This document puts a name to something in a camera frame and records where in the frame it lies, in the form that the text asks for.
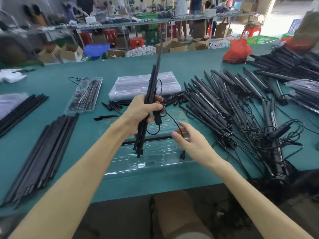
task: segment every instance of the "red plastic stool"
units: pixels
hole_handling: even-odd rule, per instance
[[[105,30],[104,35],[107,37],[107,40],[110,44],[113,44],[116,46],[116,31],[115,31],[115,29]]]
[[[91,34],[89,32],[81,32],[80,33],[81,39],[83,41],[84,46],[87,46],[89,44],[92,44],[92,38],[91,38]]]
[[[209,27],[207,29],[207,35],[211,33],[212,23],[209,24]]]
[[[170,38],[171,37],[171,25],[168,24],[167,25],[167,37]],[[176,25],[173,25],[173,38],[177,38],[177,31],[176,31]]]
[[[247,38],[250,38],[254,35],[254,32],[259,32],[258,35],[260,35],[260,32],[261,32],[261,27],[249,27],[249,28],[244,28],[244,31],[242,31],[242,34],[241,34],[241,39],[242,39],[242,36],[245,34],[245,32],[248,32],[248,36]]]
[[[144,45],[143,38],[134,37],[130,39],[131,49],[135,49],[136,47],[142,47]]]

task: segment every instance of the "left hand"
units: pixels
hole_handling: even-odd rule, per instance
[[[144,104],[145,95],[135,96],[127,110],[123,113],[119,120],[122,120],[129,130],[129,136],[134,135],[138,130],[138,124],[147,116],[147,123],[154,119],[154,115],[149,114],[153,111],[160,111],[163,109],[163,97],[155,95],[153,104]]]

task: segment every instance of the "forearm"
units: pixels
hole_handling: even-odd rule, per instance
[[[246,181],[228,162],[218,160],[210,166],[210,169],[223,180],[265,239],[312,238]]]
[[[119,119],[26,215],[10,239],[71,239],[112,158],[127,138]]]

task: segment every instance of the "right hand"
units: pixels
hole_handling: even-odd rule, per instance
[[[172,133],[172,138],[186,150],[187,154],[204,167],[211,168],[220,161],[224,161],[210,146],[206,138],[190,124],[186,122],[179,123],[184,137],[190,137],[190,141],[186,141],[181,136],[181,131],[176,129]]]

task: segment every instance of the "left arm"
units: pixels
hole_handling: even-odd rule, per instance
[[[126,112],[39,200],[9,239],[71,239],[115,153],[137,131],[138,123],[161,104],[136,96]]]

